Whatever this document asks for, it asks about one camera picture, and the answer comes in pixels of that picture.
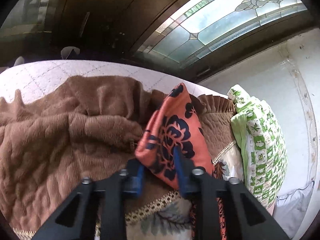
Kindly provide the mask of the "orange floral garment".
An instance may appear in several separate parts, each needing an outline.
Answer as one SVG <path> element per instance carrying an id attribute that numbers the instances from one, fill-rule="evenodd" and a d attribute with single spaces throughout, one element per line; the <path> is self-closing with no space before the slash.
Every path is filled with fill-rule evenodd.
<path id="1" fill-rule="evenodd" d="M 192 202 L 187 215 L 178 212 L 177 200 L 180 167 L 175 163 L 175 151 L 191 160 L 194 166 L 202 167 L 209 175 L 214 174 L 214 165 L 203 135 L 195 103 L 185 86 L 180 83 L 153 113 L 146 130 L 135 150 L 137 159 L 153 175 L 172 187 L 162 198 L 141 208 L 137 213 L 147 219 L 158 217 L 156 228 L 171 233 L 190 224 L 191 239 L 195 238 L 196 204 Z"/>

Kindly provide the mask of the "grey pillow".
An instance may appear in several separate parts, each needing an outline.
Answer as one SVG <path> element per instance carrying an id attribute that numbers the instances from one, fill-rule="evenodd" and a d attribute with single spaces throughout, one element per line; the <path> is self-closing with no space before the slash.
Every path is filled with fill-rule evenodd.
<path id="1" fill-rule="evenodd" d="M 314 184 L 315 182 L 311 181 L 303 189 L 296 189 L 276 198 L 273 217 L 289 239 L 293 239 L 296 235 L 305 217 Z"/>

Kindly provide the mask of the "leaf-pattern beige blanket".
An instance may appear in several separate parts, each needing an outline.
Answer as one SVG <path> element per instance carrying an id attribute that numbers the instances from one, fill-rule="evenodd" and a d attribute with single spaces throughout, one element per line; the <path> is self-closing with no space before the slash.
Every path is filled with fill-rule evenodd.
<path id="1" fill-rule="evenodd" d="M 244 179 L 242 157 L 236 141 L 230 142 L 213 160 L 218 179 Z M 125 215 L 127 239 L 192 239 L 191 202 L 177 191 Z"/>

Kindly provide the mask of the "green checkered pillow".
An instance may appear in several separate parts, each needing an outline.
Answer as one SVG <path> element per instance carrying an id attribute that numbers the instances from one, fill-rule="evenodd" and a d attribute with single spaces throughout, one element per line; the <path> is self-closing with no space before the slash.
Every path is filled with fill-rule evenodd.
<path id="1" fill-rule="evenodd" d="M 266 101 L 250 96 L 240 85 L 231 87 L 227 95 L 236 109 L 231 128 L 241 150 L 245 186 L 268 209 L 287 171 L 283 132 Z"/>

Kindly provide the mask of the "brown quilted bedspread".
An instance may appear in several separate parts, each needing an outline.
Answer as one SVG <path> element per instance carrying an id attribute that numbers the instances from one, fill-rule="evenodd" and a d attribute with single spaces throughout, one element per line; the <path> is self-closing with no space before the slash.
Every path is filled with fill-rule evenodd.
<path id="1" fill-rule="evenodd" d="M 14 233 L 31 239 L 82 178 L 102 180 L 124 168 L 166 96 L 130 77 L 73 76 L 29 104 L 20 90 L 11 103 L 1 98 L 1 213 Z M 234 141 L 234 105 L 190 96 L 213 160 Z M 172 190 L 147 172 L 143 195 L 126 204 L 126 215 Z"/>

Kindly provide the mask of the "stained glass window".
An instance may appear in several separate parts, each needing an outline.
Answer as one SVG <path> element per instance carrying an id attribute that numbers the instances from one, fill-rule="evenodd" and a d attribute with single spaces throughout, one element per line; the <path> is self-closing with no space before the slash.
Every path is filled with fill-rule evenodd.
<path id="1" fill-rule="evenodd" d="M 135 57 L 183 69 L 254 29 L 304 10 L 301 0 L 190 0 L 144 41 Z"/>

